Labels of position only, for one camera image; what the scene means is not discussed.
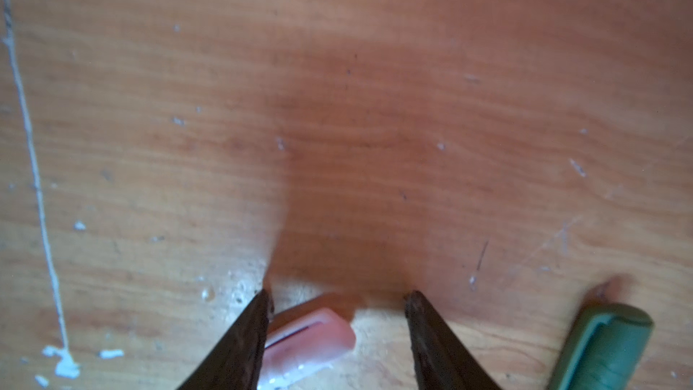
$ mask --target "green highlighter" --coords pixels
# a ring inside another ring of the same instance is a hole
[[[594,305],[579,315],[548,390],[622,390],[645,350],[654,322],[625,304]]]

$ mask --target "white line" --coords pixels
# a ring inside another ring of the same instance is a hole
[[[29,107],[26,104],[26,96],[24,94],[24,85],[22,84],[22,75],[19,73],[19,65],[17,64],[17,52],[14,44],[13,21],[10,8],[10,0],[5,2],[5,30],[6,35],[3,43],[7,46],[10,56],[10,66],[14,77],[14,84],[17,87],[17,96],[19,97],[19,105],[22,108],[22,116],[24,118],[24,131],[26,132],[26,145],[29,147],[29,159],[31,161],[31,170],[34,176],[34,188],[36,190],[36,201],[39,211],[39,225],[41,227],[41,238],[43,239],[44,252],[46,254],[46,262],[48,264],[48,274],[51,276],[51,284],[53,286],[53,300],[56,302],[57,321],[60,325],[60,336],[62,337],[62,351],[65,353],[61,362],[69,362],[76,368],[76,374],[79,375],[79,366],[74,364],[71,355],[69,354],[69,342],[67,340],[67,328],[65,326],[65,314],[62,311],[62,301],[60,300],[60,282],[57,280],[56,268],[53,265],[53,254],[51,253],[51,243],[48,242],[48,230],[46,228],[46,210],[44,208],[43,189],[41,188],[41,176],[39,175],[39,163],[36,158],[36,149],[34,148],[34,133],[31,127],[31,118],[29,116]]]

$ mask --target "wooden surface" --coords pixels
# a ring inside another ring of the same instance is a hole
[[[278,311],[330,293],[358,335],[296,389],[414,388],[412,287],[504,389],[540,389],[609,280],[656,324],[629,388],[690,387],[693,0],[12,8],[82,375],[41,355],[62,342],[3,49],[2,388],[174,389],[265,276]]]

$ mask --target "brown wooden surface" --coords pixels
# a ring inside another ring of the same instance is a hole
[[[278,310],[330,292],[358,335],[296,389],[414,388],[412,287],[504,389],[540,389],[614,277],[656,324],[629,388],[689,388],[693,0],[12,5],[82,376],[41,356],[60,332],[2,49],[0,387],[174,389],[266,274]]]

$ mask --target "wood grain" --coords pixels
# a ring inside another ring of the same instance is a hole
[[[656,325],[630,388],[688,388],[692,4],[12,0],[82,376],[41,356],[60,332],[3,49],[0,386],[174,389],[265,283],[353,316],[354,354],[297,389],[414,388],[413,287],[537,389],[613,279]]]

